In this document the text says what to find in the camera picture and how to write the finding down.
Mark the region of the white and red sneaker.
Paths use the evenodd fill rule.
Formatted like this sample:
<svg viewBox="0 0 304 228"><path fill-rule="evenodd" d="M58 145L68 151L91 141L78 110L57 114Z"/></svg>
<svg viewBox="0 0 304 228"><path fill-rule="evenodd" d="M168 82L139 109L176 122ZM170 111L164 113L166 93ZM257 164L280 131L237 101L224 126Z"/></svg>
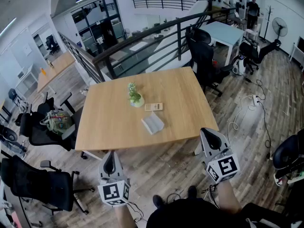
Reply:
<svg viewBox="0 0 304 228"><path fill-rule="evenodd" d="M284 178L283 177L277 178L276 173L274 173L273 177L274 177L275 184L277 186L281 187L283 185L283 179Z"/></svg>

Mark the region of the black mesh office chair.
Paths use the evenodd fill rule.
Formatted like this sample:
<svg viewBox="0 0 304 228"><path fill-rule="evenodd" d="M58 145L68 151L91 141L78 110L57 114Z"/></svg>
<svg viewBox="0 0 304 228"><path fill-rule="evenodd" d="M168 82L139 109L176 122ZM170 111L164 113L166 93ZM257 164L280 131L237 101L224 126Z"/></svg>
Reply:
<svg viewBox="0 0 304 228"><path fill-rule="evenodd" d="M185 38L191 53L191 61L197 64L194 74L203 91L209 87L218 92L219 97L222 96L222 92L218 90L218 84L230 74L233 66L229 64L219 67L213 63L214 50L209 45L211 36L206 31L188 28L185 32Z"/></svg>

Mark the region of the black coat rack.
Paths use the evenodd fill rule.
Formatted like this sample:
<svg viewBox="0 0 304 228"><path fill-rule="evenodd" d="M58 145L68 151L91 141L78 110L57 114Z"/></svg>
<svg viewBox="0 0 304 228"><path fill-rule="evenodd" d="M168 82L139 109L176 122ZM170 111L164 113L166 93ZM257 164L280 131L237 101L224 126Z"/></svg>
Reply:
<svg viewBox="0 0 304 228"><path fill-rule="evenodd" d="M269 23L270 23L270 17L273 14L273 8L271 6L268 6L267 12L268 12L268 17L266 19L266 29L265 29L265 33L264 33L264 41L268 41L266 36L267 36L268 27L269 27Z"/></svg>

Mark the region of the small black office chair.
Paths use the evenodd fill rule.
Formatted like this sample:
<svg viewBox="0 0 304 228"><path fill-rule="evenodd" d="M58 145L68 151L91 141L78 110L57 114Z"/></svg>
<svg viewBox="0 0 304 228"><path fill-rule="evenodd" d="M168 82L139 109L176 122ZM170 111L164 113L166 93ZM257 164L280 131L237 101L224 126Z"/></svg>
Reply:
<svg viewBox="0 0 304 228"><path fill-rule="evenodd" d="M53 55L55 52L57 52L60 49L58 43L54 41L53 35L47 37L46 45L50 55Z"/></svg>

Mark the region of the beige calculator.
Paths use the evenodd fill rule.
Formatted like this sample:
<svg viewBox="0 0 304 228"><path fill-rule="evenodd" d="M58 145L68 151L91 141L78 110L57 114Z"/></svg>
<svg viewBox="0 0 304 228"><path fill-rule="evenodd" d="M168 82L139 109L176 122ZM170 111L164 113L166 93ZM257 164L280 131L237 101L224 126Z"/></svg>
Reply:
<svg viewBox="0 0 304 228"><path fill-rule="evenodd" d="M162 111L163 103L145 104L144 109L146 112Z"/></svg>

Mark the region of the person's left forearm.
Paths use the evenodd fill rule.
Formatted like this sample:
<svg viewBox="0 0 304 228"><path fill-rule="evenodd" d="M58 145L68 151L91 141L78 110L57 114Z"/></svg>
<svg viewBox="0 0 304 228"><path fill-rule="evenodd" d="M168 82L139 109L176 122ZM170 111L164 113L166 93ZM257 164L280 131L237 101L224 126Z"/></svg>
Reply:
<svg viewBox="0 0 304 228"><path fill-rule="evenodd" d="M126 205L114 207L119 228L138 228Z"/></svg>

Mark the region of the green and white bag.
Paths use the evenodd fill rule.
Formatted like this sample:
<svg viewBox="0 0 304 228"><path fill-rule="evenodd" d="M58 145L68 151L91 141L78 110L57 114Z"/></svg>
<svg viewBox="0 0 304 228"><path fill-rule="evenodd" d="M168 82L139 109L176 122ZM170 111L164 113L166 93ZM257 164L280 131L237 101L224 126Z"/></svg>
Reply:
<svg viewBox="0 0 304 228"><path fill-rule="evenodd" d="M57 135L62 136L72 125L72 118L67 111L51 110L40 124Z"/></svg>

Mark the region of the black standing fan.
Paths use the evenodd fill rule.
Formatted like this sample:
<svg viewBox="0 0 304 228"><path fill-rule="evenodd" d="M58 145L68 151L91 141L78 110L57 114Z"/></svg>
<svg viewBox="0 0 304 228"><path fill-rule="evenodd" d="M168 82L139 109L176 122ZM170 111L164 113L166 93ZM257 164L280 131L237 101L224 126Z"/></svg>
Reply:
<svg viewBox="0 0 304 228"><path fill-rule="evenodd" d="M286 22L279 17L273 19L272 27L274 32L277 34L277 39L279 39L280 37L285 37L288 33Z"/></svg>

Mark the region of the black reclined office chair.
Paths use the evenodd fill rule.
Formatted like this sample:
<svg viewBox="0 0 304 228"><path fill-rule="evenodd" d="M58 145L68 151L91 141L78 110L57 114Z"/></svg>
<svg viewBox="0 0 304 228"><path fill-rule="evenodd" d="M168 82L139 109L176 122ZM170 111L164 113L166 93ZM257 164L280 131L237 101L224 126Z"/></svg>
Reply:
<svg viewBox="0 0 304 228"><path fill-rule="evenodd" d="M255 40L243 37L243 42L239 46L240 53L245 57L244 66L249 66L250 74L252 75L254 70L252 66L256 66L259 69L259 64L263 61L264 57L275 49L281 46L281 41L275 39L274 42L269 45L260 48L260 45Z"/></svg>

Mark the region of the white wheeled device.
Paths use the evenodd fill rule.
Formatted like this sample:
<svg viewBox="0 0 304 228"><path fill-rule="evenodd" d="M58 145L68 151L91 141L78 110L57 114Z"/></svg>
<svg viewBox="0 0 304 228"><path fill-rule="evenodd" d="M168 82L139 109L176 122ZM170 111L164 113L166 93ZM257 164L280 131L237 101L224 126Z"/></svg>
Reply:
<svg viewBox="0 0 304 228"><path fill-rule="evenodd" d="M245 72L245 66L244 66L245 57L243 55L236 56L231 64L233 66L232 72L236 75L242 76Z"/></svg>

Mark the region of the black round-back chair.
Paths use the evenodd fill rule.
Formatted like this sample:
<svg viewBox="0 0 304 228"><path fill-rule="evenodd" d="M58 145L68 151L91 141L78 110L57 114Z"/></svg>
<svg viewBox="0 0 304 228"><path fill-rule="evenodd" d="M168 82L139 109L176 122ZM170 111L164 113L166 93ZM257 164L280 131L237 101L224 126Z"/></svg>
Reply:
<svg viewBox="0 0 304 228"><path fill-rule="evenodd" d="M304 133L293 134L283 141L273 154L273 165L281 170L304 158Z"/></svg>

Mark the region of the white side desk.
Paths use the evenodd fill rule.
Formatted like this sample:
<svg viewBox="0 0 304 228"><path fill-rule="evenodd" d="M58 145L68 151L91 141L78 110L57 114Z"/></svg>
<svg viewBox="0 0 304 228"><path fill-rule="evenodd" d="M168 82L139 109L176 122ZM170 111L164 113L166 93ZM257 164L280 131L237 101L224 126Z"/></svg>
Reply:
<svg viewBox="0 0 304 228"><path fill-rule="evenodd" d="M38 82L37 77L35 76L36 69L32 64L23 76L18 80L15 90L23 99L27 99L25 94L29 91L29 89Z"/></svg>

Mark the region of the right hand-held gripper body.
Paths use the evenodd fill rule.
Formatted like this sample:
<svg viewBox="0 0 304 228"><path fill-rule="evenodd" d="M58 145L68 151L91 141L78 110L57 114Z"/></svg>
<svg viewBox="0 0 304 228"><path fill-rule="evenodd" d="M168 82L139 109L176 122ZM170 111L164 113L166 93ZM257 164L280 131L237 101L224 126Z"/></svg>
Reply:
<svg viewBox="0 0 304 228"><path fill-rule="evenodd" d="M205 170L216 184L233 178L240 171L237 155L223 134L201 128L200 142L206 156Z"/></svg>

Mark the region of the black balcony railing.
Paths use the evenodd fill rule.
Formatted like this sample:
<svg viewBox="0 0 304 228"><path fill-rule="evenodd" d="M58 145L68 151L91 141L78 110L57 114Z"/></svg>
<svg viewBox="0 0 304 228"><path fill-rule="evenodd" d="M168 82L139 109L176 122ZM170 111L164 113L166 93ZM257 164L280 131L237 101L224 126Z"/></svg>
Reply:
<svg viewBox="0 0 304 228"><path fill-rule="evenodd" d="M199 0L132 0L134 8L189 10Z"/></svg>

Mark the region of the black metal railing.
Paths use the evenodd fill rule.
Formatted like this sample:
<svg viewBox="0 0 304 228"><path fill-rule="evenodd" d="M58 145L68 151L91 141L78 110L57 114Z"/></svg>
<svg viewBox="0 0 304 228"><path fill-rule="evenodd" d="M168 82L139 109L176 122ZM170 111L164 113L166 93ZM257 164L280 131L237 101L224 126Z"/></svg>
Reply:
<svg viewBox="0 0 304 228"><path fill-rule="evenodd" d="M234 13L235 8L227 9L227 11L228 14L223 9L215 11L206 10L203 13L189 15L158 25L116 44L96 57L91 56L63 34L60 37L88 75L96 83L101 83L106 81L107 78L113 80L125 76L142 62L148 61L152 56L156 56L156 59L140 69L138 74L144 73L153 66L158 71L172 61L180 62L182 55L189 50L185 39L186 30L189 28L199 28L203 23L209 21L227 21L229 15ZM160 48L145 54L120 72L115 71L115 68L119 67L126 60L139 55L155 44L159 44Z"/></svg>

